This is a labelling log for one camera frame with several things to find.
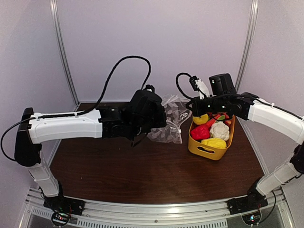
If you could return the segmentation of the clear zip top bag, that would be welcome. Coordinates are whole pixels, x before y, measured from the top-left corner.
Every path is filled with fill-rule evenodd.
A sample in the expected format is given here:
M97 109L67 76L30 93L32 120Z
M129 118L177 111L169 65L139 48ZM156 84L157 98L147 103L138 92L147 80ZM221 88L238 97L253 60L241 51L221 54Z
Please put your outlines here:
M162 106L166 114L166 126L152 129L147 137L153 142L182 144L181 125L192 115L192 111L186 108L188 101L178 95L165 95Z

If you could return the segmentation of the yellow toy apple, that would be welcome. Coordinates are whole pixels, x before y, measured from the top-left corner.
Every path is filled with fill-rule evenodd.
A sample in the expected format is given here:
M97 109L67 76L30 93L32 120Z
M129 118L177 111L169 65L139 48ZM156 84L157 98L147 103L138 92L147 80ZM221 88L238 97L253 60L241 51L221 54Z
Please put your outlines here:
M201 116L193 116L192 117L192 121L196 125L206 124L209 121L209 115L208 114L204 114L204 115L201 115Z

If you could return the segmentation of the red toy bell pepper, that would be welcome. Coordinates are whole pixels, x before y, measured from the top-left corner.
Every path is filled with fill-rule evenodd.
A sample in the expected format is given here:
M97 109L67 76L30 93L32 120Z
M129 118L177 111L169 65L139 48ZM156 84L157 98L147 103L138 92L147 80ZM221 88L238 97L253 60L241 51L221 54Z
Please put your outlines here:
M208 139L210 137L209 128L205 125L197 126L190 132L190 135L194 140Z

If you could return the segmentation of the yellow toy bell pepper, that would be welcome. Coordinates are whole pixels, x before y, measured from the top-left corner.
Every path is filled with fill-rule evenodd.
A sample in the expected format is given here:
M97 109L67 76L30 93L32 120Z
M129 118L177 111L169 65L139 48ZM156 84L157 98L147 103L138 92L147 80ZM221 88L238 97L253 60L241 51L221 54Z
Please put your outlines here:
M221 138L208 138L201 141L203 145L210 146L217 149L225 149L227 144L226 141Z

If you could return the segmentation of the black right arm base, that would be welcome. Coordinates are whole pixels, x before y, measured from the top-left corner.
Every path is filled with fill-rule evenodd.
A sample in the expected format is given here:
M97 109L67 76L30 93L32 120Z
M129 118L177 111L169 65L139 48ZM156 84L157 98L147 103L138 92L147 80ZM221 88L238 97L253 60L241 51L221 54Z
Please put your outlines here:
M256 189L250 189L246 196L232 198L227 201L230 215L256 210L267 205L266 197L261 195Z

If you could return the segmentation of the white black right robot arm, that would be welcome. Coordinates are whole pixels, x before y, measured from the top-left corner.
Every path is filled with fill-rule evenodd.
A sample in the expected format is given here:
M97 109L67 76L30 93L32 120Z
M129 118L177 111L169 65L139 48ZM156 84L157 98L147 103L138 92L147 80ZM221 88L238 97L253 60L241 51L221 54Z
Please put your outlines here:
M289 161L277 166L273 172L256 181L243 204L246 209L254 209L262 198L277 187L304 173L304 119L274 104L268 103L250 93L223 94L200 99L195 97L186 103L194 116L206 113L227 113L243 120L265 125L297 143Z

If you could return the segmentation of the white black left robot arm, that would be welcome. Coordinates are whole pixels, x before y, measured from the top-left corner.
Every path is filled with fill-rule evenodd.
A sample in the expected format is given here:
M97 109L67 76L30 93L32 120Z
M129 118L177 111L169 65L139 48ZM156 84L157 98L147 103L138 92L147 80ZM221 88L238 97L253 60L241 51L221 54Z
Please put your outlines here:
M73 138L135 137L166 126L162 99L151 90L138 90L130 102L122 105L97 106L91 111L58 114L35 113L24 110L16 135L14 158L28 169L49 202L58 211L68 207L42 154L42 143Z

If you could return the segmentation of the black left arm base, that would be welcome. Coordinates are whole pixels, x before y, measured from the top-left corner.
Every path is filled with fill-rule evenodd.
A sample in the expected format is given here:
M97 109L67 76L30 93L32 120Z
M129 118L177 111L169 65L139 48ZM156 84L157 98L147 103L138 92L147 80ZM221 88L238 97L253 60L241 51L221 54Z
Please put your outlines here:
M64 212L66 214L81 216L85 207L85 202L79 199L64 196L44 197L44 207L53 211Z

